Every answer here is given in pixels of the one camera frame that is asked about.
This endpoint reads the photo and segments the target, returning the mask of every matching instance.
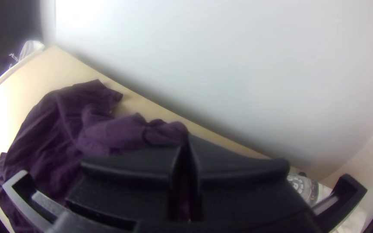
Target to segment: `dark purple fabric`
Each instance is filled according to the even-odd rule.
[[[122,94],[100,81],[48,93],[33,107],[7,153],[0,156],[0,206],[16,232],[36,232],[16,210],[2,184],[27,170],[40,191],[64,204],[80,177],[83,156],[109,156],[154,145],[187,141],[180,122],[146,122],[140,114],[114,118],[110,112]]]

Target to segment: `wooden desk surface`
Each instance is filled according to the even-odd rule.
[[[147,120],[181,121],[192,134],[231,151],[254,158],[268,158],[151,102],[57,47],[50,47],[32,58],[0,84],[0,153],[8,150],[26,115],[46,93],[94,79],[124,94],[117,114],[138,112]],[[1,208],[0,219],[13,232]]]

